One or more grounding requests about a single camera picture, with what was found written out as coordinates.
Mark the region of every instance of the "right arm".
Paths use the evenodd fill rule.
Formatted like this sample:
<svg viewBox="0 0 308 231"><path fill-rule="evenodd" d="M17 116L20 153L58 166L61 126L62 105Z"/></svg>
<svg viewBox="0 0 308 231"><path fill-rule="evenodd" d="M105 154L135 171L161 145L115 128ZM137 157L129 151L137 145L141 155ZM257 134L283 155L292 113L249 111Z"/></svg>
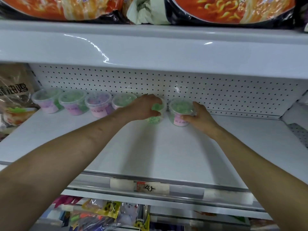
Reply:
<svg viewBox="0 0 308 231"><path fill-rule="evenodd" d="M203 105L194 102L194 106L197 115L183 115L182 118L218 143L280 229L308 230L308 185L264 159L219 126Z"/></svg>

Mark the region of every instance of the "clear plastic tub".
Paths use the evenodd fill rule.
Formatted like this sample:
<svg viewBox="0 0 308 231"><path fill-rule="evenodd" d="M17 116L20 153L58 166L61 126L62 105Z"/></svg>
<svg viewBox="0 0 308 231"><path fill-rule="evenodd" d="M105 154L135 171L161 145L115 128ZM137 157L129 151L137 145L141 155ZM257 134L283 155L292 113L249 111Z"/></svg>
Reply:
<svg viewBox="0 0 308 231"><path fill-rule="evenodd" d="M164 114L167 110L167 104L162 98L160 98L160 99L163 103L162 104L159 104L159 103L154 104L152 106L152 110L159 111L161 113L161 116L147 118L148 123L159 124L164 119Z"/></svg>
<svg viewBox="0 0 308 231"><path fill-rule="evenodd" d="M129 105L137 97L134 94L119 94L112 99L112 107L116 110Z"/></svg>
<svg viewBox="0 0 308 231"><path fill-rule="evenodd" d="M55 113L63 109L59 103L59 96L62 94L60 88L41 89L31 97L33 103L38 104L46 113Z"/></svg>
<svg viewBox="0 0 308 231"><path fill-rule="evenodd" d="M192 115L194 113L193 102L186 98L176 98L169 104L170 116L169 119L172 124L184 127L189 122L184 121L180 118L181 115Z"/></svg>
<svg viewBox="0 0 308 231"><path fill-rule="evenodd" d="M112 96L106 91L97 91L87 95L85 102L93 114L97 118L103 118L112 113L111 105Z"/></svg>
<svg viewBox="0 0 308 231"><path fill-rule="evenodd" d="M84 103L87 93L83 90L72 90L62 93L59 103L73 116L81 115L89 109Z"/></svg>

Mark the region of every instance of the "container lid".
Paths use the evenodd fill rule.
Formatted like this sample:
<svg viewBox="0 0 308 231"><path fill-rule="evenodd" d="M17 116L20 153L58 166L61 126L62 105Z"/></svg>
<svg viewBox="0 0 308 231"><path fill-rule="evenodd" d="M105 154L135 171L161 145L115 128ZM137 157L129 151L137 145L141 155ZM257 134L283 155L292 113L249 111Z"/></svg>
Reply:
<svg viewBox="0 0 308 231"><path fill-rule="evenodd" d="M167 110L167 105L166 105L166 102L162 98L160 98L160 99L163 103L162 104L159 104L159 103L154 104L152 106L152 110L156 110L156 111L163 113Z"/></svg>
<svg viewBox="0 0 308 231"><path fill-rule="evenodd" d="M118 94L112 99L114 106L121 108L129 105L137 97L134 94Z"/></svg>
<svg viewBox="0 0 308 231"><path fill-rule="evenodd" d="M41 89L35 92L31 99L34 103L46 101L49 99L55 99L62 93L62 90L57 87Z"/></svg>
<svg viewBox="0 0 308 231"><path fill-rule="evenodd" d="M169 109L178 114L189 115L194 112L193 102L186 98L176 98L169 104Z"/></svg>
<svg viewBox="0 0 308 231"><path fill-rule="evenodd" d="M109 92L95 91L86 96L85 103L88 107L107 106L111 102L111 99L112 96Z"/></svg>
<svg viewBox="0 0 308 231"><path fill-rule="evenodd" d="M86 92L83 90L72 90L62 93L59 97L60 104L74 104L84 100Z"/></svg>

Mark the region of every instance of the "left hand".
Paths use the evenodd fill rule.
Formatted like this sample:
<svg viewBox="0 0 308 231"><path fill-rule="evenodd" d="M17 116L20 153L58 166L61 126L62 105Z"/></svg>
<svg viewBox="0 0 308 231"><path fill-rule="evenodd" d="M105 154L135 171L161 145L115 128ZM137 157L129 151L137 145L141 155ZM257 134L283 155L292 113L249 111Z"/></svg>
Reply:
<svg viewBox="0 0 308 231"><path fill-rule="evenodd" d="M161 99L154 94L144 94L122 109L130 117L130 121L144 120L161 115L160 112L152 110L156 103L162 104Z"/></svg>

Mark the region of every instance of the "pink label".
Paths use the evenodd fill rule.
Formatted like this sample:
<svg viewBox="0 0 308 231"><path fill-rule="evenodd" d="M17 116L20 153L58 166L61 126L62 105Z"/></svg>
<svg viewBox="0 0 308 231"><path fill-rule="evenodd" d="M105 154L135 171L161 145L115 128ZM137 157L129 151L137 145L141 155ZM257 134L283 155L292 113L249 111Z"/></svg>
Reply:
<svg viewBox="0 0 308 231"><path fill-rule="evenodd" d="M189 122L184 121L179 116L175 116L173 124L175 124L176 126L187 126Z"/></svg>
<svg viewBox="0 0 308 231"><path fill-rule="evenodd" d="M94 107L94 108L90 108L93 116L97 117L97 118L103 118L106 117L108 115L106 109L104 107Z"/></svg>
<svg viewBox="0 0 308 231"><path fill-rule="evenodd" d="M65 108L70 112L71 115L77 116L83 114L77 104L66 105Z"/></svg>
<svg viewBox="0 0 308 231"><path fill-rule="evenodd" d="M56 111L59 110L52 100L42 102L39 105L43 109L43 111L46 113L55 113Z"/></svg>

